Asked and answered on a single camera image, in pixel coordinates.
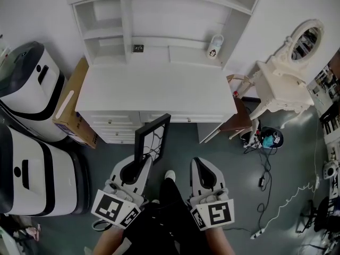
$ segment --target white cable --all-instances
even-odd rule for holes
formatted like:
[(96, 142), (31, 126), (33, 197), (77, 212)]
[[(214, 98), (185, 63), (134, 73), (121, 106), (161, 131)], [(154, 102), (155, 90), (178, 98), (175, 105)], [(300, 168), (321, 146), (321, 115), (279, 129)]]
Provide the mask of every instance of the white cable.
[[(314, 149), (314, 171), (315, 171), (315, 177), (316, 177), (316, 178), (318, 177), (318, 173), (317, 173), (317, 165), (316, 165), (316, 153), (317, 153), (317, 145), (318, 145), (318, 129), (319, 129), (319, 118), (317, 118), (317, 133), (316, 133), (316, 142), (315, 142), (315, 149)], [(274, 219), (278, 218), (278, 216), (280, 215), (280, 210), (281, 210), (281, 208), (286, 207), (286, 206), (288, 205), (288, 203), (291, 202), (291, 200), (292, 200), (293, 198), (295, 198), (295, 197), (298, 195), (299, 190), (303, 191), (303, 190), (305, 190), (305, 189), (307, 189), (307, 188), (308, 188), (309, 190), (312, 190), (312, 192), (313, 192), (313, 200), (314, 200), (315, 191), (316, 191), (317, 188), (316, 188), (316, 186), (315, 186), (315, 187), (314, 187), (314, 190), (313, 190), (313, 185), (312, 185), (312, 186), (309, 186), (309, 184), (310, 184), (310, 183), (308, 183), (307, 186), (304, 186), (303, 188), (298, 187), (298, 188), (297, 188), (296, 194), (293, 195), (290, 199), (286, 199), (286, 204), (285, 204), (285, 205), (282, 205), (282, 206), (279, 206), (279, 207), (278, 207), (277, 216), (275, 216), (275, 217), (273, 217), (271, 220), (269, 220), (268, 223), (267, 223), (267, 225), (265, 226), (265, 228), (262, 229), (262, 231), (264, 231), (264, 230), (268, 227), (268, 225), (269, 225), (269, 223), (270, 223), (271, 221), (273, 221)]]

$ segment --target white sneaker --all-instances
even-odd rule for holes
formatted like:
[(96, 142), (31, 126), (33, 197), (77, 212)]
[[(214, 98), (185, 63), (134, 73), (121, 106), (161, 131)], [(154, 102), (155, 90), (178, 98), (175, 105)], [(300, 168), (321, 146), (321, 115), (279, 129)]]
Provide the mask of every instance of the white sneaker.
[(173, 171), (173, 170), (168, 170), (168, 171), (165, 173), (164, 179), (167, 179), (167, 178), (172, 179), (172, 180), (175, 182), (175, 180), (176, 180), (175, 171)]

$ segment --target white wall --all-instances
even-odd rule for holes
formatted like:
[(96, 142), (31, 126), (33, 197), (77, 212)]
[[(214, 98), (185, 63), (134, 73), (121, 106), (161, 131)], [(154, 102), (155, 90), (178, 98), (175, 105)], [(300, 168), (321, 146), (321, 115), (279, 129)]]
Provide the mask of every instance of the white wall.
[[(259, 0), (227, 69), (248, 75), (256, 61), (266, 62), (299, 24), (310, 19), (319, 19), (325, 25), (320, 50), (307, 69), (312, 80), (340, 47), (340, 0)], [(247, 95), (256, 97), (256, 92)]]
[(0, 32), (11, 48), (33, 40), (43, 43), (68, 77), (83, 56), (66, 0), (0, 0)]

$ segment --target oval mirror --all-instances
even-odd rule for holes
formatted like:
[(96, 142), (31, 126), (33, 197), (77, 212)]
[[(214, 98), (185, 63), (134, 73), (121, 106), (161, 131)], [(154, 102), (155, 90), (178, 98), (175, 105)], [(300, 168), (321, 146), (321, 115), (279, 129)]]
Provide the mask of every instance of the oval mirror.
[(318, 37), (321, 37), (321, 31), (319, 28), (313, 27), (307, 29), (294, 45), (292, 60), (298, 61), (306, 57), (315, 48)]

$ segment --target gray floor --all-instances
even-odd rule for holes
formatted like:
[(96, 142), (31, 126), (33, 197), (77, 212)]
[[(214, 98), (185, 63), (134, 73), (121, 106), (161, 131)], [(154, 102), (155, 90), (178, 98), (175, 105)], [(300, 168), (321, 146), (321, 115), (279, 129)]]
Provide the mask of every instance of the gray floor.
[[(278, 127), (292, 113), (280, 111), (266, 112), (260, 118), (262, 125)], [(277, 214), (278, 206), (296, 193), (298, 186), (314, 181), (314, 150), (316, 143), (317, 117), (314, 108), (310, 108), (283, 130), (284, 145), (276, 155), (270, 157), (272, 165), (273, 188), (268, 210), (262, 218), (262, 226)], [(322, 129), (318, 131), (316, 150), (317, 171), (321, 175), (323, 161), (327, 159), (326, 146)], [(215, 164), (225, 177), (229, 197), (235, 203), (235, 224), (229, 227), (244, 227), (252, 232), (258, 230), (257, 206), (266, 202), (267, 192), (261, 192), (258, 180), (263, 169), (256, 152), (243, 154), (238, 137), (228, 139), (226, 133), (220, 133), (207, 144), (198, 144), (195, 124), (171, 124), (164, 158), (153, 168), (151, 180), (146, 189), (149, 199), (157, 198), (160, 182), (168, 169), (176, 171), (176, 184), (182, 197), (187, 199), (191, 193), (189, 185), (189, 164), (193, 157), (200, 156)], [(109, 177), (114, 165), (133, 154), (133, 146), (105, 144), (102, 141), (96, 150), (82, 149), (87, 157), (92, 183), (92, 198), (97, 189), (101, 189)], [(328, 194), (328, 182), (321, 181), (316, 192), (316, 205)], [(313, 250), (300, 249), (301, 243), (309, 243), (315, 238), (310, 229), (298, 237), (295, 233), (300, 210), (313, 196), (309, 190), (300, 191), (290, 204), (283, 208), (278, 219), (272, 221), (266, 232), (256, 240), (250, 239), (246, 231), (226, 231), (237, 255), (260, 254), (316, 254)], [(79, 255), (85, 246), (93, 248), (100, 234), (91, 229), (95, 216), (60, 216), (35, 218), (41, 223), (42, 231), (39, 242), (40, 254)]]

